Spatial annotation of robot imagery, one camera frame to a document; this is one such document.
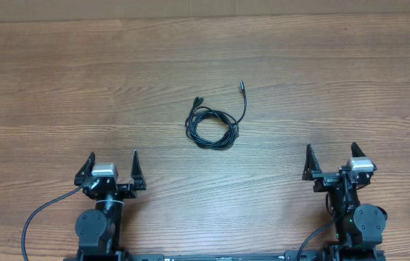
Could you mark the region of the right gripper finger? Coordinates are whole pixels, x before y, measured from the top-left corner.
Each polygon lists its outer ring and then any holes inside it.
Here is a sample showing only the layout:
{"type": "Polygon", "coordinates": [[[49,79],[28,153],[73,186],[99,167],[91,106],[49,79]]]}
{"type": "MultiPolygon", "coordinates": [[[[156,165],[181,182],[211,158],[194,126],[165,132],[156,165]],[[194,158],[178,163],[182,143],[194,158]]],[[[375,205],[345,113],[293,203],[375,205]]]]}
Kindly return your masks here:
{"type": "Polygon", "coordinates": [[[314,181],[321,177],[321,168],[315,156],[313,147],[308,144],[306,147],[306,162],[303,168],[302,180],[314,181]]]}
{"type": "Polygon", "coordinates": [[[352,157],[365,157],[366,156],[356,142],[353,142],[351,144],[350,149],[351,149],[352,157]]]}

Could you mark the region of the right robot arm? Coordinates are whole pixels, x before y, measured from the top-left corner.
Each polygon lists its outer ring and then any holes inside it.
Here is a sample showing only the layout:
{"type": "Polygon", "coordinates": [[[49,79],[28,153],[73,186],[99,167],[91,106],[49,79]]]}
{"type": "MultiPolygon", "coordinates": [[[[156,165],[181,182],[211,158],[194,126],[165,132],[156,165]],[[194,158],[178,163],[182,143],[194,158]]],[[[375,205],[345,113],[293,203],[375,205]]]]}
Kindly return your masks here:
{"type": "Polygon", "coordinates": [[[325,193],[325,206],[332,221],[308,236],[300,245],[296,259],[302,260],[384,260],[385,253],[378,251],[382,233],[386,228],[387,212],[372,204],[360,203],[358,190],[371,183],[377,166],[360,149],[357,143],[350,146],[352,156],[337,171],[321,170],[313,147],[306,147],[306,162],[302,179],[313,181],[313,190],[325,193]],[[327,242],[315,254],[304,251],[308,242],[330,227],[336,231],[336,241],[327,242]]]}

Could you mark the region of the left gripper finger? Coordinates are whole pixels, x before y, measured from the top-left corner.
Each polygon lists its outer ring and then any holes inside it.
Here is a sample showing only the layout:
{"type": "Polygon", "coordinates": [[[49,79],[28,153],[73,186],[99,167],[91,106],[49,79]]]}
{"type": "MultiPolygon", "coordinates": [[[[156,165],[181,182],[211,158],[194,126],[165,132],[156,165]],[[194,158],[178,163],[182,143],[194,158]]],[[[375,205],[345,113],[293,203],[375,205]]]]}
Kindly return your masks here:
{"type": "Polygon", "coordinates": [[[77,174],[74,177],[74,185],[75,186],[81,186],[87,177],[91,175],[91,171],[93,169],[94,163],[95,163],[95,153],[92,152],[90,153],[88,159],[84,163],[84,165],[81,167],[81,169],[77,172],[77,174]]]}
{"type": "Polygon", "coordinates": [[[147,184],[139,163],[139,155],[137,150],[134,151],[133,162],[131,166],[131,178],[133,179],[134,188],[136,191],[147,189],[147,184]]]}

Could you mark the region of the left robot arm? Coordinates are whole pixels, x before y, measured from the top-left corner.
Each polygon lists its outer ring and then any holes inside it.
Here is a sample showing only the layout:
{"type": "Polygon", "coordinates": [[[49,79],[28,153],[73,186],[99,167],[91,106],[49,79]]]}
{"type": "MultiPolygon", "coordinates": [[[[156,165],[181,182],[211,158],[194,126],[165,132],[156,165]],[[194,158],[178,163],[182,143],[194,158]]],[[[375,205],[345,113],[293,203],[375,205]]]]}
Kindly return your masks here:
{"type": "Polygon", "coordinates": [[[120,238],[124,201],[137,198],[138,191],[147,189],[137,152],[133,156],[131,178],[132,183],[118,183],[115,164],[96,162],[95,153],[90,153],[75,175],[74,184],[95,201],[95,207],[82,212],[75,222],[77,260],[133,259],[121,246],[120,238]]]}

